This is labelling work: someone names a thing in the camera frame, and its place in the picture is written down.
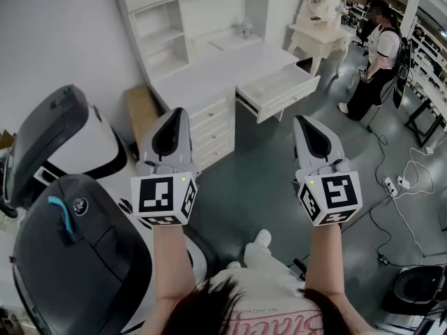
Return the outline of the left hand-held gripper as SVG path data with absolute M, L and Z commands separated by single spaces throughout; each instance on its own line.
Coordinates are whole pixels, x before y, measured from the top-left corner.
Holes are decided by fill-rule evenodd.
M 188 224 L 198 169 L 191 159 L 187 111 L 178 107 L 163 114 L 144 134 L 139 150 L 143 159 L 131 178 L 133 214 L 152 227 Z

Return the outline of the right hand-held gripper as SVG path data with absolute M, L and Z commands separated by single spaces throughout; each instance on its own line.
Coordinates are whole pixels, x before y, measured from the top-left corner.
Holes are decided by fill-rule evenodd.
M 325 124 L 304 115 L 293 118 L 293 133 L 299 161 L 333 161 L 295 173 L 298 199 L 312 225 L 349 221 L 362 208 L 362 193 L 340 139 Z

